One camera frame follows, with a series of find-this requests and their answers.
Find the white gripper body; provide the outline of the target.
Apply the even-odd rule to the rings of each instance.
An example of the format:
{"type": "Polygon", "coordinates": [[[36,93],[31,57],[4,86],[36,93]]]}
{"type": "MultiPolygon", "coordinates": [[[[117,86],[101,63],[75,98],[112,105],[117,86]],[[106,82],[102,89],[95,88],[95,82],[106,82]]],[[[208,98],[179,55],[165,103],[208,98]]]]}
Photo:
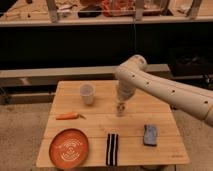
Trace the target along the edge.
{"type": "Polygon", "coordinates": [[[127,101],[135,94],[135,88],[124,81],[118,82],[116,91],[119,101],[127,101]]]}

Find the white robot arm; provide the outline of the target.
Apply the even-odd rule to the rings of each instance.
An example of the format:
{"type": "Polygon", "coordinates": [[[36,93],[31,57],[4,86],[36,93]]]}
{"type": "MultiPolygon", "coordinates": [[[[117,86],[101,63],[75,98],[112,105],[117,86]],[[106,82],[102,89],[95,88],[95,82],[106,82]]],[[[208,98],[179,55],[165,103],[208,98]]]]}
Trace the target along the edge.
{"type": "Polygon", "coordinates": [[[213,91],[149,74],[146,67],[146,59],[134,55],[115,69],[119,113],[140,89],[213,127],[213,91]]]}

